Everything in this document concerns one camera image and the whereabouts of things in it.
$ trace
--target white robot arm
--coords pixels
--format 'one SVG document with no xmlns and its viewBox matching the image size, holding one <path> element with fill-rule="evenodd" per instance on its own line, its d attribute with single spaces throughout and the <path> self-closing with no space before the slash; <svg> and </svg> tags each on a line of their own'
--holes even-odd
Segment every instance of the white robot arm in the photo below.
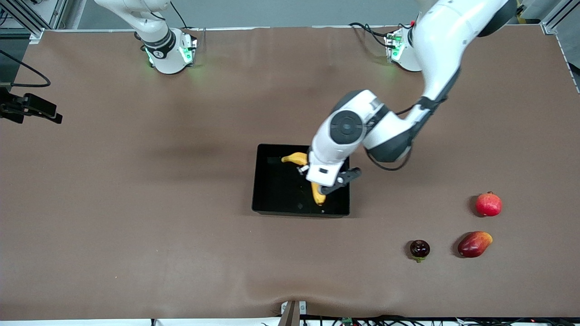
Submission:
<svg viewBox="0 0 580 326">
<path fill-rule="evenodd" d="M 95 0 L 135 29 L 145 45 L 151 65 L 164 74 L 175 74 L 193 64 L 197 40 L 169 28 L 159 13 L 170 0 Z"/>
<path fill-rule="evenodd" d="M 392 38 L 397 44 L 390 55 L 397 63 L 416 62 L 425 80 L 422 96 L 401 119 L 370 90 L 348 93 L 312 140 L 306 179 L 320 184 L 323 194 L 344 186 L 354 178 L 343 178 L 340 167 L 360 144 L 377 162 L 404 157 L 425 122 L 447 98 L 467 45 L 507 23 L 516 12 L 515 2 L 439 0 L 413 26 L 397 31 L 395 35 L 403 37 Z"/>
</svg>

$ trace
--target cable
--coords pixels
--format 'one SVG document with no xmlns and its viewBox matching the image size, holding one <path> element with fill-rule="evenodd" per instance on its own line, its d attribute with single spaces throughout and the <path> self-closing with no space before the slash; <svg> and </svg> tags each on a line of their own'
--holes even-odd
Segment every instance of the cable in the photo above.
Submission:
<svg viewBox="0 0 580 326">
<path fill-rule="evenodd" d="M 149 12 L 153 17 L 157 18 L 157 19 L 161 19 L 161 20 L 165 20 L 165 18 L 163 17 L 159 17 L 157 15 L 155 15 L 153 12 Z"/>
<path fill-rule="evenodd" d="M 189 28 L 187 26 L 187 24 L 185 23 L 185 20 L 183 20 L 183 17 L 181 16 L 181 14 L 179 13 L 179 11 L 177 10 L 177 8 L 175 8 L 175 5 L 173 4 L 173 2 L 169 1 L 169 3 L 171 3 L 171 7 L 173 7 L 173 9 L 175 10 L 175 13 L 179 16 L 179 19 L 182 20 L 183 23 L 183 28 Z"/>
<path fill-rule="evenodd" d="M 468 322 L 468 323 L 464 323 L 465 326 L 512 326 L 512 324 L 514 323 L 519 323 L 524 321 L 525 318 L 519 318 L 516 319 L 514 321 L 501 321 L 501 320 L 496 320 L 496 319 L 491 319 L 490 321 L 488 320 L 478 320 L 475 318 L 463 318 L 464 322 Z M 534 318 L 535 321 L 541 321 L 544 323 L 549 323 L 552 326 L 557 326 L 557 323 L 554 323 L 553 321 L 550 321 L 548 319 L 544 319 L 544 318 Z"/>
<path fill-rule="evenodd" d="M 381 34 L 381 33 L 379 33 L 379 32 L 375 32 L 375 31 L 373 31 L 373 30 L 371 29 L 371 27 L 370 27 L 368 24 L 364 24 L 364 25 L 363 25 L 363 24 L 361 24 L 361 23 L 356 23 L 356 22 L 355 22 L 355 23 L 350 23 L 350 24 L 349 24 L 349 26 L 351 26 L 351 27 L 354 27 L 354 26 L 359 26 L 359 27 L 361 27 L 363 30 L 365 30 L 365 31 L 367 31 L 367 32 L 369 32 L 369 33 L 373 33 L 373 34 L 375 34 L 376 36 L 380 36 L 380 37 L 385 37 L 385 36 L 387 36 L 387 34 L 388 34 L 388 33 Z"/>
<path fill-rule="evenodd" d="M 4 9 L 0 8 L 0 20 L 1 20 L 0 26 L 4 25 L 4 23 L 6 22 L 6 20 L 8 18 L 11 18 L 8 16 L 8 12 L 6 12 L 6 11 L 4 11 Z"/>
<path fill-rule="evenodd" d="M 375 41 L 376 41 L 378 44 L 381 44 L 382 46 L 384 46 L 384 47 L 386 47 L 386 48 L 389 48 L 389 49 L 394 49 L 394 48 L 395 48 L 395 46 L 393 46 L 393 45 L 387 45 L 387 44 L 384 44 L 383 42 L 381 42 L 381 41 L 380 41 L 380 40 L 377 38 L 377 36 L 380 36 L 380 37 L 385 37 L 387 34 L 381 34 L 381 33 L 378 33 L 378 32 L 375 32 L 375 31 L 373 31 L 373 30 L 371 29 L 371 27 L 370 27 L 368 24 L 366 24 L 366 25 L 362 25 L 361 23 L 350 23 L 350 24 L 349 24 L 349 26 L 351 26 L 351 27 L 354 27 L 354 26 L 360 26 L 360 27 L 362 27 L 362 29 L 363 29 L 363 30 L 365 30 L 365 31 L 367 31 L 367 32 L 369 32 L 369 33 L 371 33 L 372 37 L 373 37 L 373 38 L 375 38 Z"/>
<path fill-rule="evenodd" d="M 32 72 L 34 72 L 36 75 L 39 75 L 42 79 L 44 79 L 46 81 L 45 84 L 15 84 L 15 83 L 10 83 L 10 86 L 14 86 L 14 87 L 34 87 L 34 88 L 40 88 L 40 87 L 48 87 L 50 86 L 50 80 L 44 76 L 40 71 L 30 67 L 28 64 L 23 63 L 22 61 L 18 60 L 17 58 L 11 56 L 10 54 L 4 52 L 3 50 L 0 50 L 0 53 L 5 55 L 6 57 L 18 62 L 19 64 L 21 64 L 22 66 L 27 67 L 28 69 L 30 69 Z"/>
<path fill-rule="evenodd" d="M 403 110 L 403 111 L 395 112 L 395 114 L 396 114 L 396 115 L 401 115 L 401 114 L 403 114 L 403 113 L 407 113 L 407 112 L 411 111 L 411 109 L 413 109 L 413 106 L 415 106 L 415 105 L 413 104 L 413 105 L 409 106 L 408 108 L 406 108 L 406 109 L 405 109 L 405 110 Z"/>
<path fill-rule="evenodd" d="M 409 152 L 407 152 L 407 155 L 405 156 L 405 159 L 403 160 L 401 165 L 397 166 L 396 168 L 388 168 L 386 166 L 381 165 L 377 160 L 375 160 L 375 158 L 373 156 L 371 156 L 371 153 L 365 148 L 365 152 L 367 152 L 367 157 L 369 158 L 369 160 L 371 160 L 371 162 L 373 162 L 380 169 L 383 169 L 385 171 L 399 171 L 400 169 L 402 169 L 409 161 L 409 158 L 411 157 L 412 151 L 413 151 L 413 145 L 411 144 L 411 145 L 409 145 Z"/>
</svg>

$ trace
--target black bin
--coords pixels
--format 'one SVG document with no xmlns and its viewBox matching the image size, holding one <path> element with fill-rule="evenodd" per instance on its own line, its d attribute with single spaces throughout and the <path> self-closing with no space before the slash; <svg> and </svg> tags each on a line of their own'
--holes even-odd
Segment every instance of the black bin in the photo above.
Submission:
<svg viewBox="0 0 580 326">
<path fill-rule="evenodd" d="M 260 144 L 256 155 L 256 172 L 252 210 L 267 215 L 311 216 L 339 218 L 350 213 L 350 185 L 327 195 L 322 206 L 312 198 L 312 188 L 300 175 L 297 165 L 281 159 L 295 152 L 307 153 L 308 146 Z M 341 171 L 349 168 L 345 160 Z"/>
</svg>

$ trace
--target banana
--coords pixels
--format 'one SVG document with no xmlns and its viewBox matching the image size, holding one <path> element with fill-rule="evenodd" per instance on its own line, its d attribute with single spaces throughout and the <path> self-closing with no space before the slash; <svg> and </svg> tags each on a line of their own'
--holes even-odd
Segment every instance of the banana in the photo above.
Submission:
<svg viewBox="0 0 580 326">
<path fill-rule="evenodd" d="M 304 166 L 308 164 L 308 155 L 306 155 L 305 153 L 297 152 L 292 155 L 282 157 L 282 163 L 286 162 L 292 162 L 294 164 Z M 324 204 L 324 201 L 326 201 L 326 195 L 323 195 L 318 192 L 318 187 L 320 186 L 319 184 L 314 182 L 311 182 L 310 184 L 312 185 L 312 197 L 314 198 L 314 202 L 318 206 L 322 206 L 322 204 Z"/>
<path fill-rule="evenodd" d="M 318 187 L 320 186 L 318 183 L 311 182 L 312 184 L 312 197 L 314 198 L 314 202 L 318 206 L 322 206 L 324 201 L 326 201 L 326 195 L 323 195 L 318 192 Z"/>
<path fill-rule="evenodd" d="M 300 166 L 304 166 L 308 164 L 308 155 L 305 153 L 294 153 L 292 155 L 282 157 L 282 163 L 292 162 L 294 164 L 298 164 Z"/>
</svg>

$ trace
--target brown mat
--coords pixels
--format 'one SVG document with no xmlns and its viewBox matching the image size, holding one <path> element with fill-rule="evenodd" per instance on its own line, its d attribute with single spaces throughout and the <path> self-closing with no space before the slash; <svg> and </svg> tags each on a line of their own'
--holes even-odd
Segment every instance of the brown mat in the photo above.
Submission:
<svg viewBox="0 0 580 326">
<path fill-rule="evenodd" d="M 353 89 L 404 109 L 421 75 L 348 28 L 200 41 L 198 66 L 170 76 L 132 33 L 47 32 L 29 48 L 53 82 L 32 92 L 64 121 L 0 121 L 1 319 L 260 317 L 287 299 L 339 316 L 580 315 L 580 97 L 554 37 L 476 40 L 408 166 L 353 155 L 344 219 L 252 212 L 256 146 L 309 144 Z M 504 212 L 477 218 L 470 196 L 488 190 Z M 458 258 L 475 230 L 494 243 Z M 404 252 L 418 238 L 421 264 Z"/>
</svg>

